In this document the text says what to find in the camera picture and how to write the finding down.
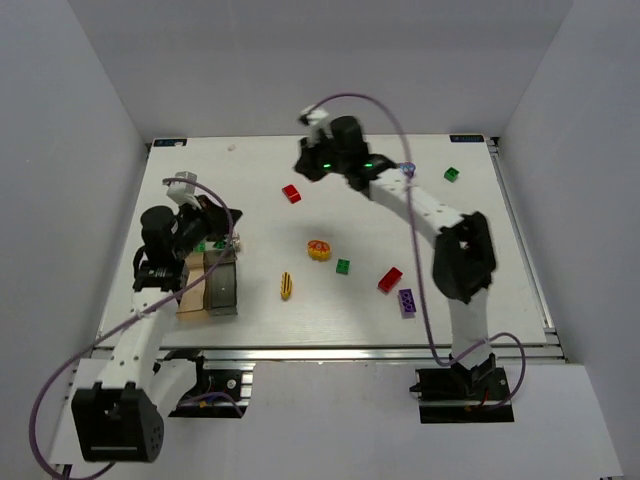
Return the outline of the yellow arch lego piece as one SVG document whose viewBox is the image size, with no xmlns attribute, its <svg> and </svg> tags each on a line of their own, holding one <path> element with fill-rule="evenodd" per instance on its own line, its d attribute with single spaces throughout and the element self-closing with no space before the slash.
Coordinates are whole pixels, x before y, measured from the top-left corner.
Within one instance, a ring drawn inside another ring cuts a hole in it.
<svg viewBox="0 0 640 480">
<path fill-rule="evenodd" d="M 293 279 L 289 272 L 284 272 L 281 277 L 280 296 L 286 301 L 291 297 L 293 290 Z"/>
</svg>

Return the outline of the small green lego brick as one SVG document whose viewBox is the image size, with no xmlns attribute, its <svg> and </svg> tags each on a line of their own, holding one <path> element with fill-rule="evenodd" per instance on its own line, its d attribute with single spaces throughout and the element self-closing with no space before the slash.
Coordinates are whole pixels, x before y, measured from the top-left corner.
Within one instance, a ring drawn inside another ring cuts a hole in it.
<svg viewBox="0 0 640 480">
<path fill-rule="evenodd" d="M 459 174 L 460 174 L 460 172 L 456 168 L 449 167 L 444 172 L 444 178 L 449 182 L 455 182 L 458 179 Z"/>
</svg>

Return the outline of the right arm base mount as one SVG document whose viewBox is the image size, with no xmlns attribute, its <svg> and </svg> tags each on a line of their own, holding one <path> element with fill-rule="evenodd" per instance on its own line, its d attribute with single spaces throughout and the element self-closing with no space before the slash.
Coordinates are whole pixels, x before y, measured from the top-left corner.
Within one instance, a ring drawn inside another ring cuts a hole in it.
<svg viewBox="0 0 640 480">
<path fill-rule="evenodd" d="M 448 368 L 417 369 L 409 388 L 417 399 L 422 424 L 489 424 L 515 421 L 505 370 L 487 360 L 468 370 L 456 363 Z"/>
</svg>

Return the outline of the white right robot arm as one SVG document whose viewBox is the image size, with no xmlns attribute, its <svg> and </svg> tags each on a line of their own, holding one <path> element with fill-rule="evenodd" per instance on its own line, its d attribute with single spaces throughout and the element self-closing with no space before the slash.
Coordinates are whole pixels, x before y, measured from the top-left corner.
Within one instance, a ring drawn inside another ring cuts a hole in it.
<svg viewBox="0 0 640 480">
<path fill-rule="evenodd" d="M 294 169 L 312 182 L 329 173 L 411 227 L 414 240 L 433 249 L 431 275 L 448 301 L 452 350 L 448 370 L 467 395 L 484 387 L 495 369 L 489 343 L 488 295 L 497 262 L 486 217 L 463 214 L 414 185 L 389 158 L 370 151 L 353 116 L 331 118 L 321 107 L 304 109 L 308 129 Z"/>
</svg>

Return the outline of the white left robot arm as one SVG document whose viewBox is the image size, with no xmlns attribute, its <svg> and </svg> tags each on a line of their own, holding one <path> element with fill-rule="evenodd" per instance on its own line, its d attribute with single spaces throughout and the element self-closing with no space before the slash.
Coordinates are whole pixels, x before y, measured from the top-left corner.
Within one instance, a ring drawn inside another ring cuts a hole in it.
<svg viewBox="0 0 640 480">
<path fill-rule="evenodd" d="M 155 461 L 165 420 L 198 383 L 196 356 L 159 361 L 157 355 L 177 323 L 184 294 L 206 278 L 189 280 L 187 257 L 206 239 L 231 236 L 242 213 L 199 184 L 194 173 L 181 171 L 163 182 L 176 206 L 154 206 L 140 217 L 130 317 L 93 384 L 77 389 L 71 400 L 88 462 Z"/>
</svg>

